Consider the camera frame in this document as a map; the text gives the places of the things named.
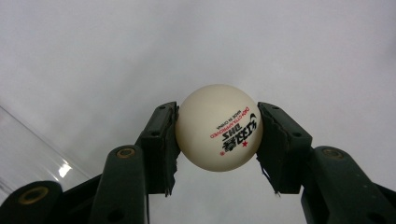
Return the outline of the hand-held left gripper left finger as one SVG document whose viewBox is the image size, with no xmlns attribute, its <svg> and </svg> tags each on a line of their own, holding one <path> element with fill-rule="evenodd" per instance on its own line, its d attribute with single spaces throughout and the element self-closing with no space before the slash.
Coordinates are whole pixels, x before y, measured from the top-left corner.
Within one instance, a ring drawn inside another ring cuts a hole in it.
<svg viewBox="0 0 396 224">
<path fill-rule="evenodd" d="M 110 151 L 89 224 L 149 224 L 149 195 L 169 196 L 175 185 L 177 111 L 175 102 L 159 105 L 134 144 Z"/>
</svg>

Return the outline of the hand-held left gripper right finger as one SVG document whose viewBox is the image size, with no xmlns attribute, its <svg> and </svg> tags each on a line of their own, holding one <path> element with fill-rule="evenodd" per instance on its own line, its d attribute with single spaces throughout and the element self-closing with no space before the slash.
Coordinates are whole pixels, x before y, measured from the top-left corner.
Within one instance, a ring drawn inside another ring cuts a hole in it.
<svg viewBox="0 0 396 224">
<path fill-rule="evenodd" d="M 344 150 L 312 136 L 276 105 L 258 103 L 257 160 L 276 193 L 302 195 L 307 224 L 396 224 L 396 192 L 374 183 Z"/>
</svg>

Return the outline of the white ping pong ball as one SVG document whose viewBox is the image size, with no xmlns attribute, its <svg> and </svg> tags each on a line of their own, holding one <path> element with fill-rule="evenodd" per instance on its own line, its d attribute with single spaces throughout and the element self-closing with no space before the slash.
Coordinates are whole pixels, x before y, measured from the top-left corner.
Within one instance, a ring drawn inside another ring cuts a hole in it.
<svg viewBox="0 0 396 224">
<path fill-rule="evenodd" d="M 244 165 L 258 150 L 262 134 L 258 106 L 233 86 L 202 87 L 178 110 L 178 146 L 189 161 L 207 171 L 228 172 Z"/>
</svg>

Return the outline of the clear plastic tray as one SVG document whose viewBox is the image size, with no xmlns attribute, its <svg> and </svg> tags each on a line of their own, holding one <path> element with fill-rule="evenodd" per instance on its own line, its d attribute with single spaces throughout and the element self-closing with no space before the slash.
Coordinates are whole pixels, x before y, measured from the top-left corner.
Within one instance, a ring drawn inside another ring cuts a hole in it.
<svg viewBox="0 0 396 224">
<path fill-rule="evenodd" d="M 55 181 L 67 190 L 88 179 L 0 106 L 0 204 L 13 191 L 32 182 Z"/>
</svg>

